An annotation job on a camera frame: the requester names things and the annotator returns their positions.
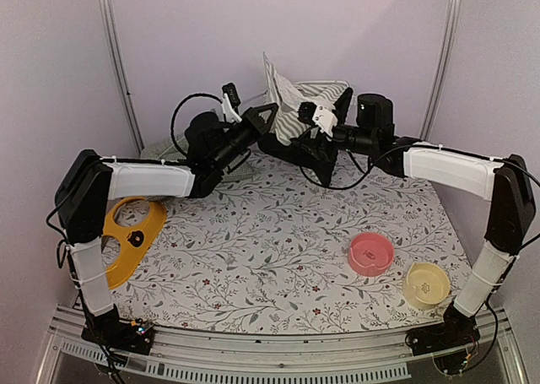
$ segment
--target metal frame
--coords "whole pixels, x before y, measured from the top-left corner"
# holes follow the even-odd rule
[[[105,28],[105,35],[111,53],[112,66],[115,71],[116,84],[120,92],[122,104],[126,114],[127,125],[132,136],[133,144],[138,154],[144,149],[143,136],[138,126],[137,117],[133,109],[132,97],[127,85],[127,76],[122,63],[122,55],[118,44],[118,34],[116,33],[115,18],[112,12],[111,0],[100,0],[101,17]]]
[[[424,122],[420,129],[420,139],[427,140],[433,128],[435,122],[435,115],[437,108],[439,107],[440,95],[445,83],[446,70],[448,68],[448,62],[450,61],[450,55],[452,46],[454,45],[454,35],[457,28],[457,20],[459,17],[459,9],[462,0],[449,0],[448,10],[446,13],[445,33],[443,36],[442,46],[440,48],[439,63],[437,64],[437,71],[435,73],[435,80],[433,87],[431,88],[431,94],[429,95],[428,108],[425,113]]]
[[[497,316],[498,344],[509,382],[527,384],[504,310],[498,309]],[[493,316],[480,311],[477,324],[482,334],[480,343],[487,346],[494,334]],[[80,338],[83,326],[83,312],[57,307],[37,384],[51,384],[60,353],[105,364],[98,346]],[[410,376],[408,362],[433,356],[413,356],[404,344],[407,330],[408,327],[363,333],[245,335],[156,327],[149,356],[117,353],[129,356],[127,365],[121,368],[126,372],[193,384],[257,384],[257,378],[260,384],[338,383],[342,378],[343,382],[389,382]],[[363,378],[351,378],[357,375]]]

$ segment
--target striped fabric bag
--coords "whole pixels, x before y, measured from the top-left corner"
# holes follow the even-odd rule
[[[281,76],[275,65],[263,53],[264,68],[267,80],[267,93],[264,103],[278,103],[279,109],[274,120],[271,133],[283,145],[289,146],[291,138],[299,137],[308,125],[298,121],[298,109],[305,101],[312,101],[329,110],[334,109],[336,101],[348,87],[345,81],[311,81],[291,83]]]

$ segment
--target yellow plastic toy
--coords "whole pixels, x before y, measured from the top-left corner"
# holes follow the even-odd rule
[[[116,238],[120,242],[118,258],[107,268],[109,289],[124,284],[137,270],[138,264],[152,246],[167,220],[167,209],[162,203],[148,202],[148,215],[143,222],[134,226],[120,226],[115,221],[118,209],[126,203],[144,200],[144,197],[130,197],[121,200],[105,217],[103,236]]]
[[[435,308],[450,294],[450,280],[433,263],[415,263],[403,281],[405,300],[419,310]]]

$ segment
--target table surface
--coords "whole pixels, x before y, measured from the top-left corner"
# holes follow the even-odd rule
[[[456,232],[427,181],[374,170],[345,191],[310,184],[297,166],[255,152],[256,175],[224,183],[204,199],[169,199],[168,218],[138,269],[112,291],[121,315],[160,325],[235,333],[342,333],[440,320],[402,296],[414,262],[433,262],[452,293],[470,273]],[[333,183],[360,177],[340,156]],[[131,203],[119,224],[135,224],[148,204]],[[374,278],[347,264],[351,239],[377,232],[395,261]],[[119,248],[110,240],[104,259]]]

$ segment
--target bowl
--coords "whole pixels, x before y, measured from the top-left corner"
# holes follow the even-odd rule
[[[358,274],[375,277],[383,274],[394,260],[394,246],[383,235],[373,232],[356,235],[348,250],[348,264]]]
[[[403,281],[405,300],[419,310],[435,308],[450,294],[450,280],[433,263],[414,263]]]

